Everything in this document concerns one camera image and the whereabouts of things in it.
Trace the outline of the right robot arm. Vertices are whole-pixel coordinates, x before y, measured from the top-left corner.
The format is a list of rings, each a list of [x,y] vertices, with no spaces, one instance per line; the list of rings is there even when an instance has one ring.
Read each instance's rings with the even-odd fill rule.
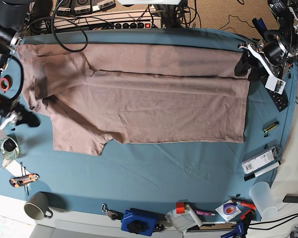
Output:
[[[31,4],[34,2],[0,0],[0,76],[10,60],[16,62],[20,68],[20,83],[16,94],[11,98],[0,94],[0,116],[5,118],[0,129],[4,129],[9,123],[16,126],[26,124],[29,127],[40,125],[39,119],[18,101],[24,84],[24,68],[14,55],[30,25]]]

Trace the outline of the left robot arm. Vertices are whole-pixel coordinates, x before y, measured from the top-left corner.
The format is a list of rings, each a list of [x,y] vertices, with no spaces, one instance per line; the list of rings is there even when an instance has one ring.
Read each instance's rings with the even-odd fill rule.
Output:
[[[269,0],[267,4],[279,29],[268,30],[262,19],[252,20],[262,39],[238,45],[243,53],[235,66],[235,76],[245,76],[251,70],[255,76],[263,77],[271,71],[281,78],[298,54],[298,0]]]

